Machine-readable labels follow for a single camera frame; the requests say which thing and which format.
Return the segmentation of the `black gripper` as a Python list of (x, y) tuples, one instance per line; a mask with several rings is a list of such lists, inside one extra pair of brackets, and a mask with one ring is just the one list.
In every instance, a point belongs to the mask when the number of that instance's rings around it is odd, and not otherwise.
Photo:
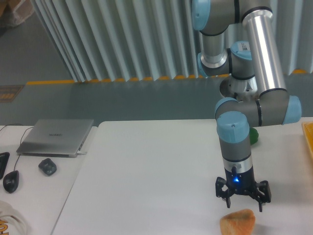
[(225, 170), (226, 180), (217, 177), (215, 182), (216, 196), (226, 202), (227, 208), (230, 208), (230, 197), (233, 194), (249, 195), (258, 202), (259, 212), (263, 211), (263, 205), (271, 202), (271, 191), (268, 181), (257, 183), (254, 179), (254, 170), (251, 167), (248, 171), (237, 173)]

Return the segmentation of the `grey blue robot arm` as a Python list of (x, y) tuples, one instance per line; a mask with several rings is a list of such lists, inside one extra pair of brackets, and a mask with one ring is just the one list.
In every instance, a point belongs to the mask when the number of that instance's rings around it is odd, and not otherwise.
[(229, 74), (229, 91), (215, 106), (225, 177), (215, 182), (216, 196), (230, 205), (245, 195), (259, 207), (271, 201), (267, 181), (256, 182), (249, 133), (252, 127), (298, 122), (298, 97), (289, 95), (272, 29), (268, 0), (195, 0), (193, 28), (202, 34), (199, 72)]

